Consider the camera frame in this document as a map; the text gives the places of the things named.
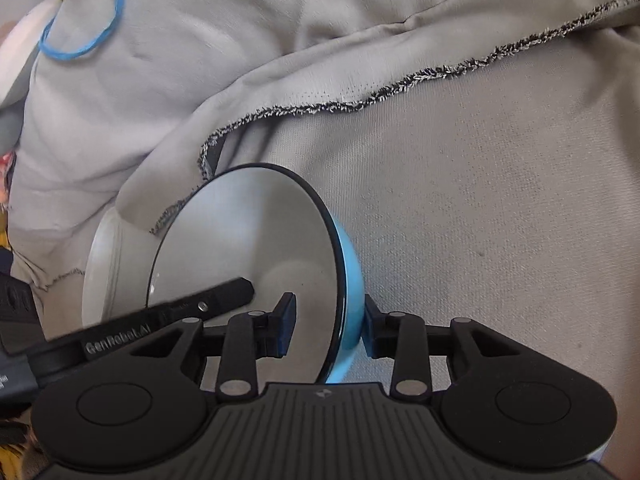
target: blue cord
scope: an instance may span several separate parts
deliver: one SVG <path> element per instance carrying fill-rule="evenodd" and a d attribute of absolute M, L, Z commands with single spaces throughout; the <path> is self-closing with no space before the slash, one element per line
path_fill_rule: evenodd
<path fill-rule="evenodd" d="M 78 50 L 73 52 L 61 52 L 55 48 L 50 47 L 46 42 L 49 37 L 49 31 L 51 30 L 51 25 L 53 25 L 53 21 L 51 20 L 49 24 L 42 31 L 42 36 L 40 37 L 40 42 L 38 46 L 40 50 L 48 57 L 52 59 L 57 59 L 58 61 L 69 61 L 71 59 L 75 59 L 80 56 L 84 56 L 88 52 L 91 52 L 95 47 L 103 43 L 109 35 L 113 32 L 113 30 L 118 25 L 120 18 L 122 17 L 122 8 L 124 6 L 124 0 L 115 0 L 115 10 L 113 13 L 113 19 L 111 23 L 107 25 L 107 27 L 93 40 L 87 43 L 85 46 L 80 47 Z"/>

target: screw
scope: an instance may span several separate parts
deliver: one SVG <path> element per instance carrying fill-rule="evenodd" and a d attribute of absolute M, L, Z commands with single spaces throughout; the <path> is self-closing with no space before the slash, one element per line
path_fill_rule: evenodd
<path fill-rule="evenodd" d="M 396 392 L 410 397 L 417 397 L 426 393 L 428 387 L 422 381 L 414 379 L 405 379 L 396 384 Z"/>
<path fill-rule="evenodd" d="M 220 384 L 220 391 L 230 397 L 238 397 L 251 391 L 251 384 L 239 379 L 231 379 Z"/>

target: ribbed black surface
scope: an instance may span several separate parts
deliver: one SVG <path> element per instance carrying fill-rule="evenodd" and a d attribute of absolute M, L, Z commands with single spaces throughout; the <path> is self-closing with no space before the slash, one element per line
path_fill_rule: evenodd
<path fill-rule="evenodd" d="M 53 466 L 41 479 L 94 475 Z M 595 463 L 523 473 L 469 456 L 424 407 L 392 401 L 377 384 L 272 384 L 251 404 L 219 410 L 189 450 L 122 480 L 597 480 Z"/>

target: blue bowl exterior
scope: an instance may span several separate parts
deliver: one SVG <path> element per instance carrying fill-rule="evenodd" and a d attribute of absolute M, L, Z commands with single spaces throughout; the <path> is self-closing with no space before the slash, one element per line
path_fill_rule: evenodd
<path fill-rule="evenodd" d="M 342 257 L 344 259 L 344 272 L 346 276 L 346 309 L 344 326 L 342 327 L 342 339 L 340 349 L 334 366 L 327 377 L 327 383 L 340 383 L 349 371 L 356 348 L 360 341 L 362 323 L 364 320 L 364 279 L 358 255 L 349 236 L 335 218 L 335 230 L 338 232 Z"/>

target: blue loop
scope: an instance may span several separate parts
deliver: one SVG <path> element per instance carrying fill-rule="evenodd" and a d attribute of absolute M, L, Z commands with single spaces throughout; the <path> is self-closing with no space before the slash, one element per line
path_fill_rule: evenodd
<path fill-rule="evenodd" d="M 53 25 L 53 20 L 51 20 L 49 24 L 42 31 L 42 36 L 40 37 L 40 42 L 38 46 L 46 56 L 52 59 L 57 59 L 58 61 L 69 61 L 70 59 L 75 59 L 77 57 L 84 56 L 84 54 L 92 51 L 95 47 L 103 43 L 109 37 L 109 35 L 113 32 L 113 29 L 116 28 L 122 16 L 123 6 L 124 6 L 124 0 L 115 0 L 115 10 L 113 13 L 113 19 L 111 20 L 111 23 L 107 25 L 107 27 L 96 38 L 94 38 L 85 46 L 80 47 L 78 50 L 74 52 L 61 52 L 47 45 L 46 41 L 47 41 L 47 38 L 49 37 L 49 31 L 51 30 L 51 25 Z"/>

